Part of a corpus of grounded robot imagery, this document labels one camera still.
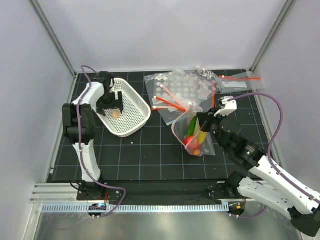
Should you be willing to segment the yellow toy lemon slice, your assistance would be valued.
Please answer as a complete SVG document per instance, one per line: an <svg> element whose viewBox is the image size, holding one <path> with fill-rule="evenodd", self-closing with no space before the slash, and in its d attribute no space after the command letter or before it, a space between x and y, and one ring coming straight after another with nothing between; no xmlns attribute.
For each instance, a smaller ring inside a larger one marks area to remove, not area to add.
<svg viewBox="0 0 320 240"><path fill-rule="evenodd" d="M194 134L193 135L196 136L199 132L200 132L200 124L197 121L196 125L195 125L195 129L194 129Z"/></svg>

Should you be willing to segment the orange maroon toy steak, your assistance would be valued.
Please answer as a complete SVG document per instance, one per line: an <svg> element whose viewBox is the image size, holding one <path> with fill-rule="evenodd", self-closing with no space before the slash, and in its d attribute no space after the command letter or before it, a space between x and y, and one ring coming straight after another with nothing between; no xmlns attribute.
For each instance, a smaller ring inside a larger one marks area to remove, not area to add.
<svg viewBox="0 0 320 240"><path fill-rule="evenodd" d="M192 155L193 156L200 156L202 154L202 152L198 149L195 149L193 152L192 152Z"/></svg>

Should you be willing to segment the pink zipper clear bag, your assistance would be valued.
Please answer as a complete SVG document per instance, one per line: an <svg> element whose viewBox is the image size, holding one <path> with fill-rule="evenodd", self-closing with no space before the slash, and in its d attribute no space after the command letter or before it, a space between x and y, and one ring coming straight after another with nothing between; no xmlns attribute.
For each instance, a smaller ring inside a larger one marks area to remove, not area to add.
<svg viewBox="0 0 320 240"><path fill-rule="evenodd" d="M202 113L202 109L194 106L191 101L187 103L187 107L186 112L173 121L171 125L173 135L189 155L215 156L213 140L207 132L201 131L200 120L197 117L197 113Z"/></svg>

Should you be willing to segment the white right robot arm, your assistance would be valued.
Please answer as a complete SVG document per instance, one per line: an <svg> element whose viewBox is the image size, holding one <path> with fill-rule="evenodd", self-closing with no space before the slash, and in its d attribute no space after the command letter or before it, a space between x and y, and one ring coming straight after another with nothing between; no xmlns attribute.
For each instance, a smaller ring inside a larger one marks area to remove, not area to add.
<svg viewBox="0 0 320 240"><path fill-rule="evenodd" d="M276 163L271 149L264 151L244 135L244 129L229 115L238 108L237 101L254 93L224 96L220 107L196 114L200 130L214 137L234 164L266 183L259 183L240 172L233 172L224 182L206 190L209 198L249 198L270 207L287 219L301 233L315 237L320 230L320 194L307 187Z"/></svg>

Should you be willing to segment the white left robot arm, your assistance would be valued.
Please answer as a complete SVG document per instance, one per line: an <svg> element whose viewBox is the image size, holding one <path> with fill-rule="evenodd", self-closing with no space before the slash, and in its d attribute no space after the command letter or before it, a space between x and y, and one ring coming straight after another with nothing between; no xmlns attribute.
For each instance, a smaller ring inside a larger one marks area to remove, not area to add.
<svg viewBox="0 0 320 240"><path fill-rule="evenodd" d="M94 149L96 137L95 116L106 117L107 110L124 110L123 94L113 90L115 79L108 72L100 72L88 77L88 84L80 96L72 103L62 106L63 135L74 147L82 172L82 180L93 183L88 194L94 200L106 195L102 185L102 174L98 167Z"/></svg>

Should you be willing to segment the red toy strawberry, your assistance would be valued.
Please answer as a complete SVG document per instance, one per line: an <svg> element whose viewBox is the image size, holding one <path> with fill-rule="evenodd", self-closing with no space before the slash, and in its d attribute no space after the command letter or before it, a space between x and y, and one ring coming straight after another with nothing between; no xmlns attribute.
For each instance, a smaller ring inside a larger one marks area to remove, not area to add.
<svg viewBox="0 0 320 240"><path fill-rule="evenodd" d="M194 150L197 150L199 148L200 142L196 136L191 135L185 139L184 145L188 151L193 152Z"/></svg>

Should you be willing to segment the beige toy egg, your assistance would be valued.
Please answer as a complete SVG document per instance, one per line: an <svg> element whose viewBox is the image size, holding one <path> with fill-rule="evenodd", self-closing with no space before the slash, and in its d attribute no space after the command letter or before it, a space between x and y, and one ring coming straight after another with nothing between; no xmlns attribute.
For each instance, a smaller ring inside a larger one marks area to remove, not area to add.
<svg viewBox="0 0 320 240"><path fill-rule="evenodd" d="M112 113L111 113L112 117L114 119L118 119L122 116L121 112L119 110L114 110Z"/></svg>

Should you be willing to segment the green toy chili pepper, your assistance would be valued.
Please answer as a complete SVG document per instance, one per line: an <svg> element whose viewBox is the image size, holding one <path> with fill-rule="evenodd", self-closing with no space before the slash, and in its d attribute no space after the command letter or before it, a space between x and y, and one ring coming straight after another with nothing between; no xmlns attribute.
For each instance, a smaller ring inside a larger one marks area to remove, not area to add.
<svg viewBox="0 0 320 240"><path fill-rule="evenodd" d="M190 121L190 124L188 126L188 130L187 130L187 134L186 134L187 138L194 135L194 131L195 131L195 126L196 126L197 120L198 120L198 118L195 115L192 118L192 120Z"/></svg>

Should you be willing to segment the yellow toy banana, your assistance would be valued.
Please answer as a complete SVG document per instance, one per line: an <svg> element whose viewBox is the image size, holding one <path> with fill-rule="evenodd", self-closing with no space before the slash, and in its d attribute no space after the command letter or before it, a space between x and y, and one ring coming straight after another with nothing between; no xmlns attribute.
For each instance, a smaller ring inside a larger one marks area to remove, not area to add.
<svg viewBox="0 0 320 240"><path fill-rule="evenodd" d="M197 137L198 137L199 144L202 145L206 140L207 132L200 131Z"/></svg>

